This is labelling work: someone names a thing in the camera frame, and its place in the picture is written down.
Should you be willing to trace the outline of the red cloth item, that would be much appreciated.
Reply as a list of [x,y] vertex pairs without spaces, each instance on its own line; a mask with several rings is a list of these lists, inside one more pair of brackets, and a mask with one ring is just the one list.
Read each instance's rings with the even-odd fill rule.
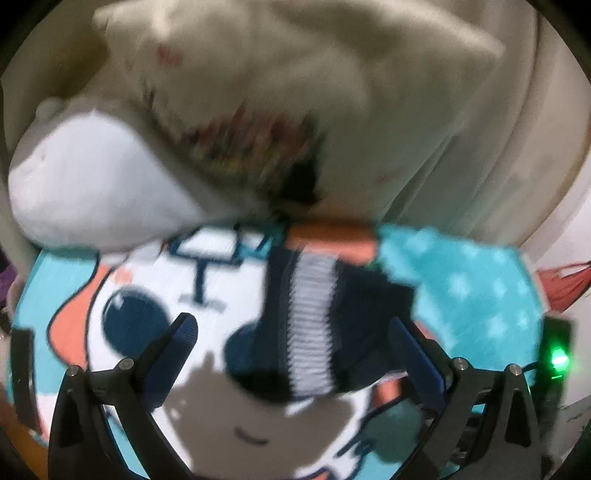
[[537,271],[551,311],[564,313],[590,289],[590,262]]

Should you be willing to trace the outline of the teal cartoon star blanket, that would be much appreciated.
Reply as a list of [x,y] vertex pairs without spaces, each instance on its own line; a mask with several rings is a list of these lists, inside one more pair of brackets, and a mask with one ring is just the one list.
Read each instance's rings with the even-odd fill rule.
[[519,253],[393,225],[44,251],[7,368],[53,479],[537,479]]

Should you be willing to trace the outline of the striped navy patched pants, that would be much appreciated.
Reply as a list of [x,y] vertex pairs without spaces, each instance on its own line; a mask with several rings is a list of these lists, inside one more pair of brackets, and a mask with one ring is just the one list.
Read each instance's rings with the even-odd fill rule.
[[225,341],[228,376],[263,401],[355,392],[403,371],[389,339],[414,290],[324,254],[274,247],[263,312]]

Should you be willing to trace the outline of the white grey plush pillow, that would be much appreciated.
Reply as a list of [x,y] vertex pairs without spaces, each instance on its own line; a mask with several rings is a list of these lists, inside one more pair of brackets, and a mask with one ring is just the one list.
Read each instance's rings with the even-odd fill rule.
[[91,97],[39,104],[14,151],[8,194],[30,240],[100,251],[163,240],[231,211],[144,110]]

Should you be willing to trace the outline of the cream floral butterfly pillow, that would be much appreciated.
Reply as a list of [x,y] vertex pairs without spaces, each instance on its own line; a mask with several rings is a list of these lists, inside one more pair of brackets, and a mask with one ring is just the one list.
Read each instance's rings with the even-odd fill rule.
[[504,54],[424,1],[121,1],[93,24],[199,170],[338,218],[383,218]]

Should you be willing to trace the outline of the purple clothes pile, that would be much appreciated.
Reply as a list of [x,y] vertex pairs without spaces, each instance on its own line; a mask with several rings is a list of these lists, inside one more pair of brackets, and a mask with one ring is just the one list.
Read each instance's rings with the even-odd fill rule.
[[1,335],[8,335],[18,302],[25,286],[25,279],[18,274],[4,251],[0,252],[0,304]]

